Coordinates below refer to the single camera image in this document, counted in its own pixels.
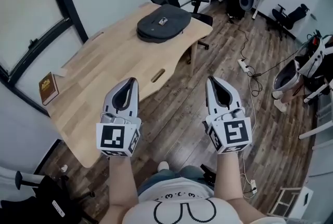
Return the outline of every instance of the black backpack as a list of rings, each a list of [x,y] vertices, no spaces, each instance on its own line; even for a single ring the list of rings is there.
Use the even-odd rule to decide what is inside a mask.
[[[189,12],[164,4],[137,23],[136,33],[142,41],[163,43],[179,35],[190,21]]]

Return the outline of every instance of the brown book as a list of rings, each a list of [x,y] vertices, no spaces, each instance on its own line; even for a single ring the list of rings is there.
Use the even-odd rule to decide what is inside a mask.
[[[42,104],[44,106],[49,104],[50,101],[59,94],[56,80],[51,72],[39,82],[39,87]]]

